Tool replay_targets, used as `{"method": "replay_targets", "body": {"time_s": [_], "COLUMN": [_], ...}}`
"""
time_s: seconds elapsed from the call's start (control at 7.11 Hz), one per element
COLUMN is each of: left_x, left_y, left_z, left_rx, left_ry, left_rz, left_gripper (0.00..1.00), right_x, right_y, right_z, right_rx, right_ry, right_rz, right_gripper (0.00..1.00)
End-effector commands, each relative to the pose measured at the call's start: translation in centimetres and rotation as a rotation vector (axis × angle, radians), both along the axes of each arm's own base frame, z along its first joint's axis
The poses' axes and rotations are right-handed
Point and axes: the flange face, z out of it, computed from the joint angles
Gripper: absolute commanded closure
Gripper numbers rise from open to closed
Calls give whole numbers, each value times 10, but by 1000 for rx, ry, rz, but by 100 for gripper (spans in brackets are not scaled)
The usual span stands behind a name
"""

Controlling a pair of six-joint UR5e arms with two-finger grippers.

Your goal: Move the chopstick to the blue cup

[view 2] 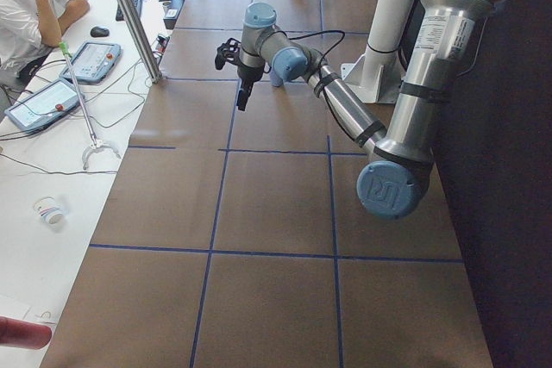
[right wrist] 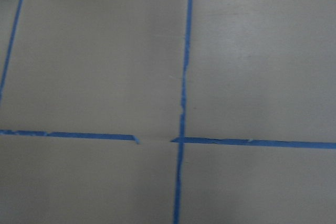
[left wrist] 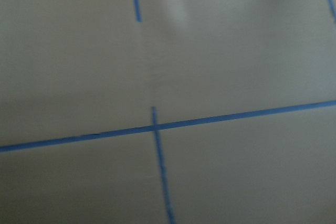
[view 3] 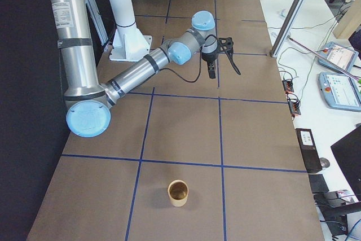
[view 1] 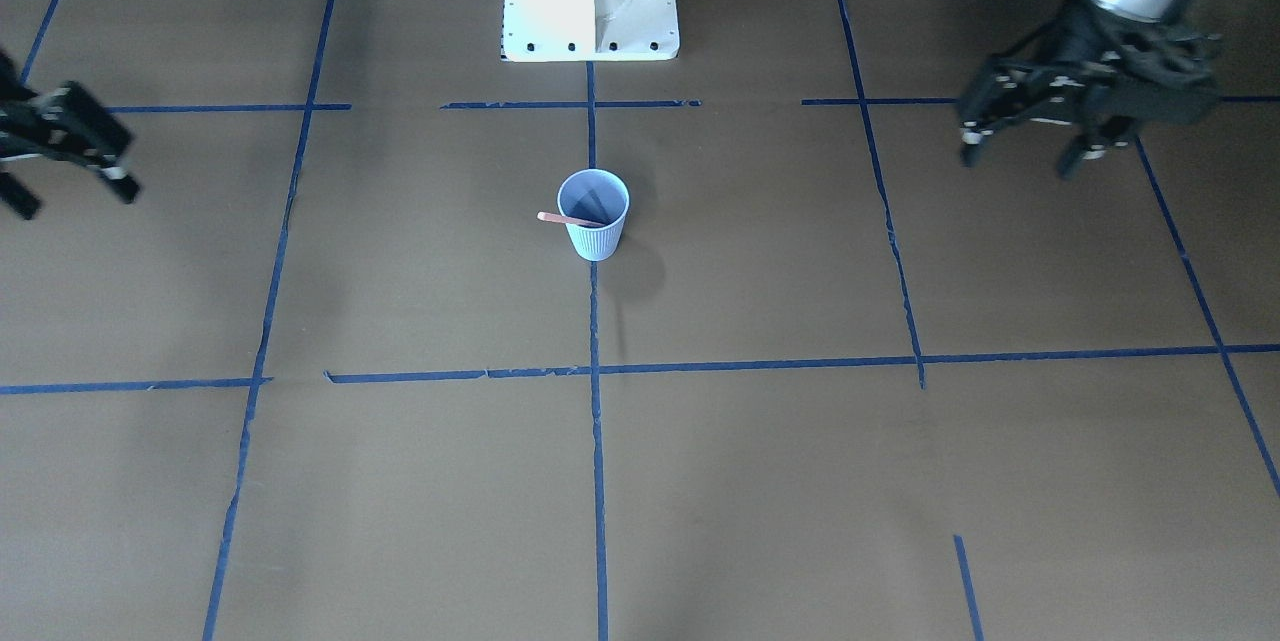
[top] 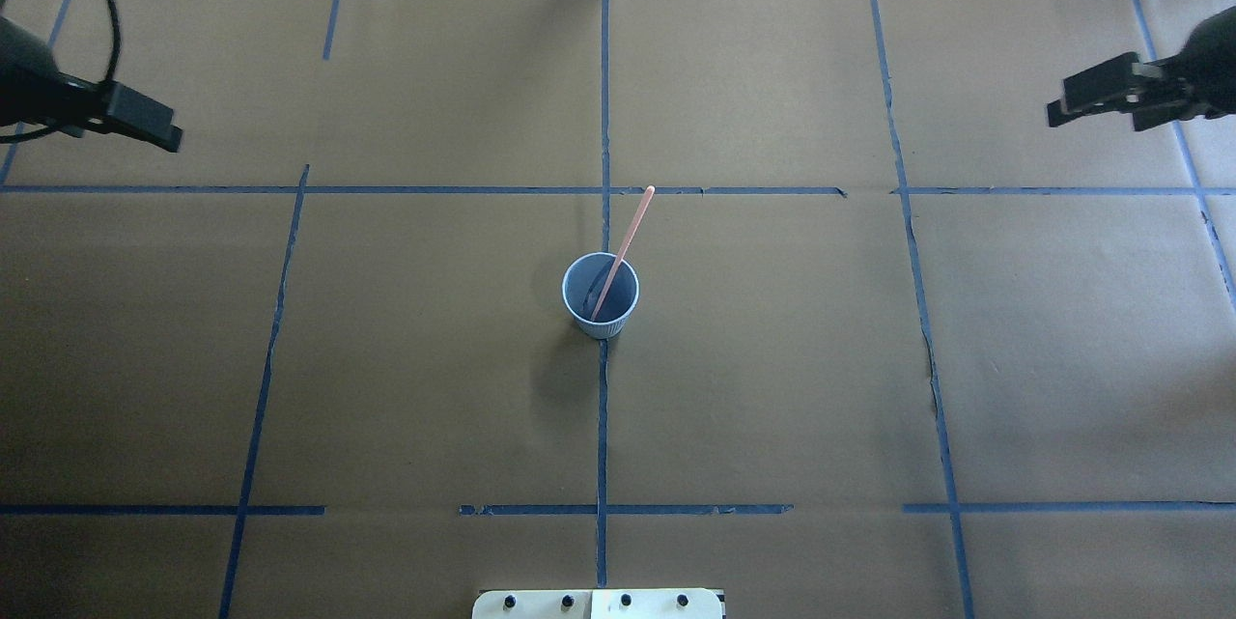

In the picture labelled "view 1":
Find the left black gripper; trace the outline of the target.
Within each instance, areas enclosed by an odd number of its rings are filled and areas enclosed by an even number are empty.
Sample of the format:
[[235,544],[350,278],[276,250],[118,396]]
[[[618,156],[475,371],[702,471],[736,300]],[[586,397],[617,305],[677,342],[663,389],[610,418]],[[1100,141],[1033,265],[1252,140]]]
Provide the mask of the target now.
[[1143,122],[1194,123],[1221,102],[1217,35],[1181,20],[1132,20],[1065,0],[1051,20],[986,58],[956,99],[960,159],[974,168],[987,141],[1021,123],[1078,125],[1056,162],[1069,180],[1084,162],[1133,145]]

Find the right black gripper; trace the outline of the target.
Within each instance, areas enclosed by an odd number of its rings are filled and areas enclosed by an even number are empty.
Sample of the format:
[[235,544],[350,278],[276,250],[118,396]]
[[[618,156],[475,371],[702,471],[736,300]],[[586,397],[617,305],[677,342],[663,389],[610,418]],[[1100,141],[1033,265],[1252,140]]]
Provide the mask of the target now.
[[[1,52],[3,162],[47,157],[95,171],[123,203],[134,203],[141,186],[127,168],[134,136],[78,82],[36,93],[19,81],[15,64]],[[1,202],[22,220],[42,207],[12,173],[0,173]]]

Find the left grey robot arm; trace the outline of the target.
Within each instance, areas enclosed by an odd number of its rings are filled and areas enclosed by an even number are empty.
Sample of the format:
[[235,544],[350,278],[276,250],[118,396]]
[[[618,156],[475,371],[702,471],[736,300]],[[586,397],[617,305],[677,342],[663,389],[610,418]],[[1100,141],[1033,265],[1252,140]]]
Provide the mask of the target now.
[[1219,35],[1187,22],[1197,0],[1064,0],[1051,20],[986,58],[955,109],[961,162],[973,168],[997,132],[1025,122],[1074,127],[1061,179],[1147,123],[1190,125],[1220,104]]

